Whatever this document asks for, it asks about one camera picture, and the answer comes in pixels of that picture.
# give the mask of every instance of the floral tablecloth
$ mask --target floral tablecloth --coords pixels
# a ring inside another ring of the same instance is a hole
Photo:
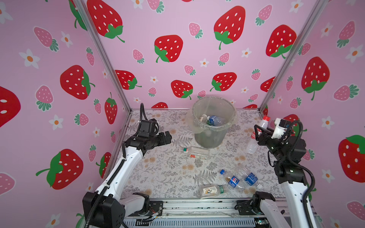
[[[245,153],[253,126],[260,122],[256,110],[237,110],[238,121],[229,128],[221,145],[211,149],[209,160],[200,160],[180,154],[179,147],[200,147],[194,134],[185,122],[187,110],[148,110],[148,119],[155,118],[161,131],[169,131],[172,143],[148,150],[136,165],[124,187],[122,198],[134,192],[143,192],[151,198],[197,198],[200,185],[216,183],[225,185],[219,173],[225,169],[233,171],[239,163],[244,164],[256,174],[263,185],[261,191],[270,192],[274,197],[284,197],[278,184],[274,169],[269,166],[267,148],[259,146],[255,154]],[[133,135],[138,128],[139,110],[132,112],[125,139]],[[228,186],[229,192],[222,198],[251,197],[255,189],[245,189],[239,193]]]

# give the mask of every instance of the blue label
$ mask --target blue label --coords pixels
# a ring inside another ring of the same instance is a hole
[[[256,177],[253,173],[250,173],[250,174],[246,177],[245,181],[247,182],[247,184],[249,184],[249,185],[253,185],[254,183],[256,183],[256,181],[257,181],[257,177]]]
[[[229,184],[235,188],[237,186],[238,182],[239,182],[239,179],[237,177],[233,176],[232,179],[229,181]]]

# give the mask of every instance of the pink wallpaper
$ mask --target pink wallpaper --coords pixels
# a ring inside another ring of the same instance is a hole
[[[315,0],[84,0],[131,107],[257,107]]]
[[[68,0],[0,2],[0,227],[78,228],[102,181],[127,112],[85,28]]]
[[[271,118],[303,122],[301,164],[316,178],[312,203],[326,227],[365,227],[364,9],[329,2],[268,103]]]

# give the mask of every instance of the clear trash bin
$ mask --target clear trash bin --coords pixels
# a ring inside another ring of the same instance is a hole
[[[203,114],[225,118],[227,123],[218,127],[207,125],[199,121]],[[195,102],[185,119],[200,146],[216,148],[222,143],[228,128],[236,122],[237,111],[229,101],[221,97],[204,97]]]

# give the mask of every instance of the clear plastic bottle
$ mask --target clear plastic bottle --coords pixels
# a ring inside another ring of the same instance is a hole
[[[226,185],[204,185],[199,188],[200,198],[207,199],[218,196],[219,194],[224,194],[228,192],[228,188]]]
[[[268,116],[264,116],[262,121],[258,124],[260,127],[266,129],[269,123],[270,117]],[[260,135],[262,132],[260,129],[257,129],[257,133]],[[257,150],[258,144],[256,141],[256,134],[255,134],[255,130],[252,132],[251,134],[251,139],[247,145],[247,152],[250,154],[254,154]]]
[[[180,147],[180,153],[187,154],[191,158],[199,158],[202,160],[209,159],[209,150],[197,147]]]

